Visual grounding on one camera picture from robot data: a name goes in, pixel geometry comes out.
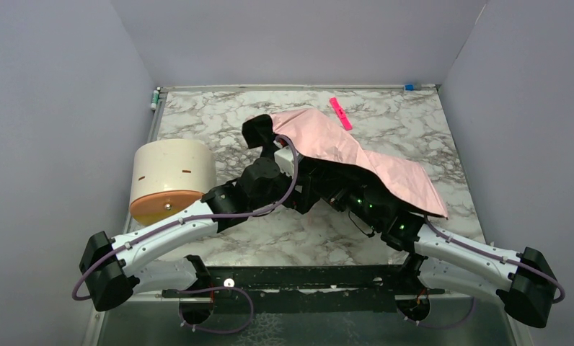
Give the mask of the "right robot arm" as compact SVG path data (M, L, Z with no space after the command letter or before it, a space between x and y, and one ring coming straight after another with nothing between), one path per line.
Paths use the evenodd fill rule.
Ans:
M552 306L565 296L537 249L501 249L436 227L378 183L332 179L316 191L335 210L354 213L389 247L409 253L426 288L500 301L510 317L535 328L546 327Z

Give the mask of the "pink folding umbrella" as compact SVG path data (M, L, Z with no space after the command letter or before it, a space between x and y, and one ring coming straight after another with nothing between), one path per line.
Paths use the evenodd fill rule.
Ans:
M365 150L323 112L315 108L251 117L242 124L249 148L288 137L303 156L357 166L375 174L403 202L435 217L448 218L446 205L423 166L417 162Z

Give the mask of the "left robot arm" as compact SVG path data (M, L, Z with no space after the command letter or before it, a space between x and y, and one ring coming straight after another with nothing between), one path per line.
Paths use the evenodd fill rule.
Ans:
M286 264L284 248L304 240L304 214L343 185L334 166L303 157L261 157L242 175L212 188L199 201L163 220L119 236L103 232L87 242L74 300L89 299L107 311L132 295L152 290L207 288L211 282L194 253L163 256L212 236L231 236L243 255Z

